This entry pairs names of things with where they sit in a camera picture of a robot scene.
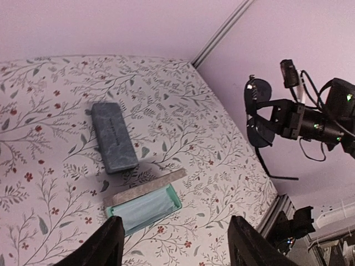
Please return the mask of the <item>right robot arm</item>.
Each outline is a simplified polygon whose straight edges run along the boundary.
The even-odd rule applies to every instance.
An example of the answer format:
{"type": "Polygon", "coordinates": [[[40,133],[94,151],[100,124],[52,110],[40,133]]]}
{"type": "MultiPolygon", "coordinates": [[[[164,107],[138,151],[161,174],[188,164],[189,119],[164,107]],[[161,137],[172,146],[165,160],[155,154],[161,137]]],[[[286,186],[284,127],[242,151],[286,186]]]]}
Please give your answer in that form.
{"type": "Polygon", "coordinates": [[[275,135],[285,139],[316,140],[333,150],[341,145],[354,156],[354,85],[333,78],[327,84],[330,99],[322,111],[289,99],[271,100],[271,86],[251,79],[244,88],[247,137],[256,148],[272,146],[275,135]]]}

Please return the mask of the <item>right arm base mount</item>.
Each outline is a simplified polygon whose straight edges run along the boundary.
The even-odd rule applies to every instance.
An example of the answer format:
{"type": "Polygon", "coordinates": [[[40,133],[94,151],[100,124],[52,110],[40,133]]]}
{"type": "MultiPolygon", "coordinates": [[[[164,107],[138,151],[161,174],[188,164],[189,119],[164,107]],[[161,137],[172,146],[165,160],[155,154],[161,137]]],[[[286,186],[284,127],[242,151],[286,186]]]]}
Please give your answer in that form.
{"type": "Polygon", "coordinates": [[[266,237],[266,240],[277,251],[288,255],[297,239],[315,232],[312,218],[312,206],[303,207],[295,211],[292,219],[287,219],[283,212],[280,213],[276,225],[266,237]]]}

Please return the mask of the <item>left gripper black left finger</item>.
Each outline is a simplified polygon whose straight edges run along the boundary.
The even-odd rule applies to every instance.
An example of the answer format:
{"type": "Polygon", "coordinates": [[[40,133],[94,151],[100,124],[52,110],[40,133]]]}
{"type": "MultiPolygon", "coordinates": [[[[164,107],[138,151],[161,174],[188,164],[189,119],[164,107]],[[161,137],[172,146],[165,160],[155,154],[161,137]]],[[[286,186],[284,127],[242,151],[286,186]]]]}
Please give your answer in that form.
{"type": "Polygon", "coordinates": [[[123,248],[123,221],[121,217],[112,216],[77,250],[56,265],[122,265],[123,248]]]}

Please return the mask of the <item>beige-grey glasses case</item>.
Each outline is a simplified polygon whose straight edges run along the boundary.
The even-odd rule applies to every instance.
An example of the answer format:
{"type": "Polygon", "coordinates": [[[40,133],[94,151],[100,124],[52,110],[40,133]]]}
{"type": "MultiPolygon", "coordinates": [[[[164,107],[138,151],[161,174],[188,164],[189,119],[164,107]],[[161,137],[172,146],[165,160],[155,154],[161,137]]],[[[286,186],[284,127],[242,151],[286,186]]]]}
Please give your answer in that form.
{"type": "Polygon", "coordinates": [[[181,168],[105,198],[103,204],[106,216],[120,217],[126,236],[154,224],[182,208],[173,182],[186,175],[186,170],[181,168]]]}

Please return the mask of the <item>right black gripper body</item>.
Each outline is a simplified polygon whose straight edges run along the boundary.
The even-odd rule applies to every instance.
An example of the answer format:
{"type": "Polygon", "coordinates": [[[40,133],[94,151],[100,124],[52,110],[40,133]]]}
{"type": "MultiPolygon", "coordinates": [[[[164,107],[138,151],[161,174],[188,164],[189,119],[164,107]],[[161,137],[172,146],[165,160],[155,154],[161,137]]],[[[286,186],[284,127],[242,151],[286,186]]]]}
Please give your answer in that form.
{"type": "Polygon", "coordinates": [[[277,100],[273,109],[275,133],[286,139],[296,139],[300,134],[305,105],[291,100],[277,100]]]}

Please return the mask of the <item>blue-grey glasses case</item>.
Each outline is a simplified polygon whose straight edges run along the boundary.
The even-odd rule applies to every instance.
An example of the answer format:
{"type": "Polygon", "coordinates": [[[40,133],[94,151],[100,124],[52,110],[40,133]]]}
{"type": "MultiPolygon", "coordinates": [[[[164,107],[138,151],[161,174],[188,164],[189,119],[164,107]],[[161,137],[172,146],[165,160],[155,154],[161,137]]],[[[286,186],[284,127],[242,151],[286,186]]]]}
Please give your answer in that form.
{"type": "Polygon", "coordinates": [[[92,122],[107,174],[137,167],[138,158],[117,103],[94,103],[92,122]]]}

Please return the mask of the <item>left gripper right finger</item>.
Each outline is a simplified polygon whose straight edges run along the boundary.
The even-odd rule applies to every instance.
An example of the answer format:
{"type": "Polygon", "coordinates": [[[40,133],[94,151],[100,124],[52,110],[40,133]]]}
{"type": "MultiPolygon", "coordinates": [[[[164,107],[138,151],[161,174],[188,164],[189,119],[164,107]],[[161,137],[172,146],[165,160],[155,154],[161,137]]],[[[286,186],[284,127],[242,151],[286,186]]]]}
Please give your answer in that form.
{"type": "Polygon", "coordinates": [[[296,265],[254,229],[242,216],[232,216],[227,230],[230,265],[296,265]]]}

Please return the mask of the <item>light blue cloth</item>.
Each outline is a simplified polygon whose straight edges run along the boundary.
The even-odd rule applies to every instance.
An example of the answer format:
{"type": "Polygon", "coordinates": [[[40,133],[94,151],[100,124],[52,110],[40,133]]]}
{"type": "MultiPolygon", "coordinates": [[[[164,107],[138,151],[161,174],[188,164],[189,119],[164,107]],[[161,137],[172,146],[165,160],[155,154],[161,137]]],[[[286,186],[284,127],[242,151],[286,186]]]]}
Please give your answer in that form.
{"type": "Polygon", "coordinates": [[[173,186],[168,185],[125,203],[107,207],[106,214],[108,217],[121,217],[125,236],[129,236],[181,208],[180,198],[173,186]]]}

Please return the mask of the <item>thin black-framed glasses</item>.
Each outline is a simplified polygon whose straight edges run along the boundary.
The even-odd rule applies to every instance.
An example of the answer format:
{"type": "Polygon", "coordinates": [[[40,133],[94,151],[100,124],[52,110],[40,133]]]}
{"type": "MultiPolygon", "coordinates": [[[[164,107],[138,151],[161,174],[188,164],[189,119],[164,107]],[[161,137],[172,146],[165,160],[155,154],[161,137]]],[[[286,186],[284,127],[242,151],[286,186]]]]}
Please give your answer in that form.
{"type": "Polygon", "coordinates": [[[255,148],[255,154],[268,177],[276,180],[298,181],[298,177],[275,176],[270,174],[260,153],[261,148],[272,146],[275,133],[267,128],[267,120],[257,113],[257,104],[268,103],[271,95],[272,88],[267,81],[256,78],[253,74],[249,75],[244,88],[247,138],[249,143],[255,148]]]}

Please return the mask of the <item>front aluminium rail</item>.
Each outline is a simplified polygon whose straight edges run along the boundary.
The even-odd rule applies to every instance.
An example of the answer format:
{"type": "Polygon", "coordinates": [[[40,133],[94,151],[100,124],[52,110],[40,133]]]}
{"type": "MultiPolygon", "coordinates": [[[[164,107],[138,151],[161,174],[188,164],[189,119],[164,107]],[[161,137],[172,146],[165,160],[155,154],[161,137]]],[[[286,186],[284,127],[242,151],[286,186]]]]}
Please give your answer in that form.
{"type": "Polygon", "coordinates": [[[285,214],[287,219],[292,219],[295,211],[296,209],[287,194],[277,196],[267,212],[263,215],[256,230],[260,235],[266,238],[272,231],[272,227],[276,225],[281,212],[285,214]]]}

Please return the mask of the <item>right aluminium post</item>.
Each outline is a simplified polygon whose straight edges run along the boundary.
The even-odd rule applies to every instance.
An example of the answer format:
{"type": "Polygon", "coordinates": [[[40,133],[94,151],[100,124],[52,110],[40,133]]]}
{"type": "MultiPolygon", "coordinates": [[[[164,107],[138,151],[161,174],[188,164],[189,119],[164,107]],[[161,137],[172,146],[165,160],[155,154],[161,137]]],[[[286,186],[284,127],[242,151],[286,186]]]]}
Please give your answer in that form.
{"type": "Polygon", "coordinates": [[[191,61],[191,65],[198,69],[202,66],[208,56],[220,44],[224,37],[230,32],[234,25],[241,19],[246,11],[253,5],[255,0],[244,0],[237,6],[236,9],[228,16],[218,30],[212,35],[208,42],[199,51],[196,57],[191,61]]]}

